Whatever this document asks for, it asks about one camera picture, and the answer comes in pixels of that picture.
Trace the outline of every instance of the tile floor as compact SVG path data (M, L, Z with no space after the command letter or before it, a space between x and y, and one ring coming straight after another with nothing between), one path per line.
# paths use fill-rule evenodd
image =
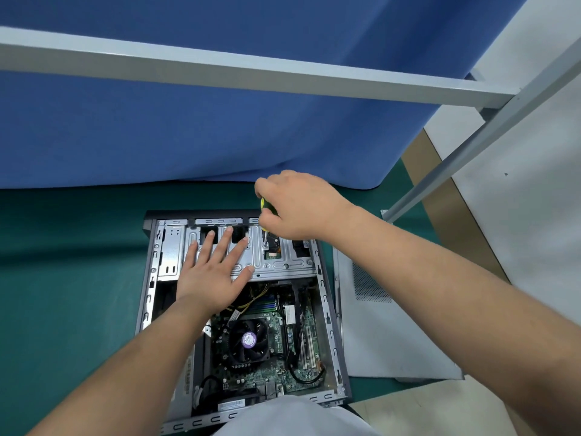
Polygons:
M516 436L504 403L473 378L442 381L352 403L389 436Z

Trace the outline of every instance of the screwdriver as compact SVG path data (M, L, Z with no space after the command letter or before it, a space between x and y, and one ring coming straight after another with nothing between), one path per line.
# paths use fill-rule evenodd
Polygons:
M262 197L262 199L260 199L260 209L262 208L266 208L266 209L270 209L272 211L272 213L277 216L278 212L275 209L274 206L272 206L272 203L270 203L269 201L265 200L264 197ZM262 249L268 249L268 230L262 228L262 230L264 231L264 242L262 243Z

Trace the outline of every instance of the cpu fan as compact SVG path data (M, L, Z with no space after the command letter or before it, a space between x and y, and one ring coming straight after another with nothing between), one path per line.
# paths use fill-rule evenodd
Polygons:
M260 319L236 322L228 338L228 348L233 368L265 361L270 357L268 326Z

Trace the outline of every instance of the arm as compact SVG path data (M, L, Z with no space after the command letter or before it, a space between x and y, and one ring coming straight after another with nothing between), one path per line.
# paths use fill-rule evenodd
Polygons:
M247 242L240 240L224 259L231 236L229 228L210 256L214 233L209 232L197 263L198 244L190 245L176 302L75 389L29 436L157 435L179 374L204 325L236 299L254 271L247 267L235 281L230 278Z
M453 252L384 222L324 180L283 171L256 182L260 224L327 241L365 268L466 373L536 428L581 431L581 328Z

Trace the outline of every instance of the left hand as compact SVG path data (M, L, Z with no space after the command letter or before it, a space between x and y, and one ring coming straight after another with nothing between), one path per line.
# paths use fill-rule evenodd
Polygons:
M176 301L185 298L192 300L195 305L202 308L208 318L232 304L254 272L253 266L246 266L238 278L232 281L230 277L232 269L248 244L248 238L244 237L226 256L232 231L231 226L226 228L214 253L212 246L215 234L214 231L210 231L206 235L197 261L198 242L194 241L188 248L179 275Z

